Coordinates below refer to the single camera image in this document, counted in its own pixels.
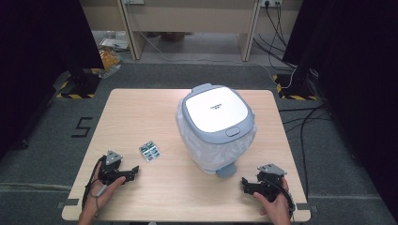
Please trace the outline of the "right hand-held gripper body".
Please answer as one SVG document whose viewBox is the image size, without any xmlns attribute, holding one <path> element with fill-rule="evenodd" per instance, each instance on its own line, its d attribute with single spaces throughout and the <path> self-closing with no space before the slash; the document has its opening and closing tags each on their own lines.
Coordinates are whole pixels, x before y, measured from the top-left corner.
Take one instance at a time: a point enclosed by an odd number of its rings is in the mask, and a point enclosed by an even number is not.
<svg viewBox="0 0 398 225">
<path fill-rule="evenodd" d="M 282 178 L 286 171 L 273 163 L 259 166 L 259 174 L 256 175 L 259 188 L 257 192 L 266 197 L 269 202 L 273 202 L 281 193 L 283 186 Z"/>
</svg>

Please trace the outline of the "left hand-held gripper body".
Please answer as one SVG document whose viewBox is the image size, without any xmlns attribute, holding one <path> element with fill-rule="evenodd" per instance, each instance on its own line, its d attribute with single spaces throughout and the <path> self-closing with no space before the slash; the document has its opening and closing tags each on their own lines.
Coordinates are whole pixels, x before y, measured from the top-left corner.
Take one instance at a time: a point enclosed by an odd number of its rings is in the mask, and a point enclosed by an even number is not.
<svg viewBox="0 0 398 225">
<path fill-rule="evenodd" d="M 110 185 L 119 177 L 124 176 L 118 168 L 123 157 L 113 150 L 109 150 L 100 159 L 98 179 L 103 185 Z"/>
</svg>

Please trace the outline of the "person's left hand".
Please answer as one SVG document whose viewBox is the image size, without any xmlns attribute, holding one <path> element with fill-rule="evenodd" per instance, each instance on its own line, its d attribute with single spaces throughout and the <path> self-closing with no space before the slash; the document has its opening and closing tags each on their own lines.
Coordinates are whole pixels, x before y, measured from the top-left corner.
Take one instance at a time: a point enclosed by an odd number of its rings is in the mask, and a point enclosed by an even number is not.
<svg viewBox="0 0 398 225">
<path fill-rule="evenodd" d="M 95 210 L 96 215 L 100 209 L 110 200 L 114 192 L 123 184 L 125 177 L 119 177 L 111 185 L 103 185 L 98 179 L 100 164 L 97 166 L 93 180 L 91 181 L 89 193 L 87 194 L 83 210 Z"/>
</svg>

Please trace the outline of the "person's right hand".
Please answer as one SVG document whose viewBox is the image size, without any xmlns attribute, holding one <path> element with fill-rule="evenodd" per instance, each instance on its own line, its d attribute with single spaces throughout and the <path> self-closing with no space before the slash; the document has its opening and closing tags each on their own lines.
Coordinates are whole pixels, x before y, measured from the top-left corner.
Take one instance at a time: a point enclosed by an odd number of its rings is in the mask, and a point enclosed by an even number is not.
<svg viewBox="0 0 398 225">
<path fill-rule="evenodd" d="M 291 225 L 289 203 L 282 193 L 273 202 L 269 202 L 258 192 L 254 192 L 253 196 L 263 205 L 263 209 L 260 211 L 261 216 L 268 216 L 274 225 Z"/>
</svg>

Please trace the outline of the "silver pill blister pack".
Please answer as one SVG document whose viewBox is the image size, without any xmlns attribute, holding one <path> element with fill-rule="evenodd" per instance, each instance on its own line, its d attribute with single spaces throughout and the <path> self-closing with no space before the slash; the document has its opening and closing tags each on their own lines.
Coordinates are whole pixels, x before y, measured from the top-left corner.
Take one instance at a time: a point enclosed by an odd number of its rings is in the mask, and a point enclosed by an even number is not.
<svg viewBox="0 0 398 225">
<path fill-rule="evenodd" d="M 139 151 L 141 152 L 141 154 L 143 155 L 143 157 L 147 162 L 155 158 L 158 158 L 161 155 L 158 146 L 152 141 L 141 145 L 139 147 Z"/>
</svg>

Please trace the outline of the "black tape strip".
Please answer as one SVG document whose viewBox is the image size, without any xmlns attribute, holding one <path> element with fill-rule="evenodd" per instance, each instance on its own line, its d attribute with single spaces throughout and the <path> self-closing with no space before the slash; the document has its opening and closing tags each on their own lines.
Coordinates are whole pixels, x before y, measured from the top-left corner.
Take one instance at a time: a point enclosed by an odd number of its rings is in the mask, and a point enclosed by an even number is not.
<svg viewBox="0 0 398 225">
<path fill-rule="evenodd" d="M 59 202 L 56 206 L 57 209 L 63 209 L 65 206 L 78 205 L 79 199 L 66 199 L 64 202 Z"/>
<path fill-rule="evenodd" d="M 309 203 L 297 203 L 296 207 L 298 210 L 307 210 L 310 211 L 311 213 L 318 212 L 318 207 L 316 205 L 311 205 Z"/>
</svg>

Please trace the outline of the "white plastic bin liner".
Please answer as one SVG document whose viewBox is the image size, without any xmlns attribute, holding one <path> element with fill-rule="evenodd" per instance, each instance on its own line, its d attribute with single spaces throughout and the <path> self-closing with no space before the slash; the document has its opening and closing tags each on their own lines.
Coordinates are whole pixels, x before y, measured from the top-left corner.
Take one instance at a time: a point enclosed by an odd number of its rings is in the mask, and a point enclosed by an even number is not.
<svg viewBox="0 0 398 225">
<path fill-rule="evenodd" d="M 228 178 L 237 172 L 235 162 L 249 149 L 257 131 L 257 126 L 253 125 L 247 134 L 231 142 L 204 142 L 193 133 L 186 122 L 182 102 L 176 108 L 176 123 L 191 159 L 204 173 L 216 173 L 221 178 Z"/>
</svg>

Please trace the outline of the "grey and white trash bin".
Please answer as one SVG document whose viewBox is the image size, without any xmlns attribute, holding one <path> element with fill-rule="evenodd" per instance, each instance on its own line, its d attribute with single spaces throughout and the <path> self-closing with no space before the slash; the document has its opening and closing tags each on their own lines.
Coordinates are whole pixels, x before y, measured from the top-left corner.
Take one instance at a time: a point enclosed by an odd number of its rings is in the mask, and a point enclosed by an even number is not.
<svg viewBox="0 0 398 225">
<path fill-rule="evenodd" d="M 229 143 L 255 125 L 253 110 L 234 89 L 204 83 L 180 100 L 193 133 L 207 143 Z"/>
</svg>

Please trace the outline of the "stand base with hazard tape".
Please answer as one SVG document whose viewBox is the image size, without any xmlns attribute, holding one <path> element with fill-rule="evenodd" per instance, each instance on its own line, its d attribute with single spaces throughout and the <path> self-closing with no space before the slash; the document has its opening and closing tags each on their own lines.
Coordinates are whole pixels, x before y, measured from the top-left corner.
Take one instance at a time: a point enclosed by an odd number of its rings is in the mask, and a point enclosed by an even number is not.
<svg viewBox="0 0 398 225">
<path fill-rule="evenodd" d="M 273 75 L 272 80 L 281 99 L 316 100 L 316 95 L 306 77 L 284 73 Z"/>
<path fill-rule="evenodd" d="M 55 95 L 57 98 L 93 98 L 100 84 L 100 77 L 90 69 L 78 68 L 69 73 Z"/>
</svg>

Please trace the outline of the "clear plastic bag yellow contents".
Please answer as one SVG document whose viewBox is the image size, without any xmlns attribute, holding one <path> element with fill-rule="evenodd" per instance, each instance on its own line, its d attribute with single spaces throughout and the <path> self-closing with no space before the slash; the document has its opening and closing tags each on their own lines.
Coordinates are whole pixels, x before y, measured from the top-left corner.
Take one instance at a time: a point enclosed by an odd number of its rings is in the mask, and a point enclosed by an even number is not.
<svg viewBox="0 0 398 225">
<path fill-rule="evenodd" d="M 103 68 L 92 68 L 91 71 L 101 79 L 106 79 L 115 74 L 121 67 L 118 53 L 111 47 L 102 46 L 99 48 L 99 56 Z"/>
</svg>

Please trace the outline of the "black curtain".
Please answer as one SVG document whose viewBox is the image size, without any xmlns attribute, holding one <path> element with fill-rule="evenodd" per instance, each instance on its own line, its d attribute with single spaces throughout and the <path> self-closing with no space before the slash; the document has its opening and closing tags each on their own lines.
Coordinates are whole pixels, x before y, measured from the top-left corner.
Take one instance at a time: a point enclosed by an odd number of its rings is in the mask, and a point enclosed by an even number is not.
<svg viewBox="0 0 398 225">
<path fill-rule="evenodd" d="M 80 0 L 0 0 L 0 159 L 61 73 L 101 66 Z"/>
<path fill-rule="evenodd" d="M 398 0 L 302 0 L 284 60 L 311 68 L 398 222 Z"/>
</svg>

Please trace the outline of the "beige wooden desk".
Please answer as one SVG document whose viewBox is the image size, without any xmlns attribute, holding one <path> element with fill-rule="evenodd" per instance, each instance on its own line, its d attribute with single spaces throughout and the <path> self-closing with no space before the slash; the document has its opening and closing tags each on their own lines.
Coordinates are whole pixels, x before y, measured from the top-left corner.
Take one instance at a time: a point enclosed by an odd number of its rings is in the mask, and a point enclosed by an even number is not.
<svg viewBox="0 0 398 225">
<path fill-rule="evenodd" d="M 241 60 L 249 60 L 260 0 L 118 0 L 132 58 L 141 58 L 146 32 L 236 34 Z"/>
</svg>

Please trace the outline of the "white wall socket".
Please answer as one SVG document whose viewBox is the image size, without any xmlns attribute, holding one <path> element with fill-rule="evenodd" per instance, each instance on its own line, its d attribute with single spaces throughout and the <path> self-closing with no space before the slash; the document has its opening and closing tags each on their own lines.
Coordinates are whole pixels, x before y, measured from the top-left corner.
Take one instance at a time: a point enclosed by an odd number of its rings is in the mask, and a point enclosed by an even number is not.
<svg viewBox="0 0 398 225">
<path fill-rule="evenodd" d="M 262 8 L 277 8 L 282 5 L 283 0 L 260 0 Z"/>
</svg>

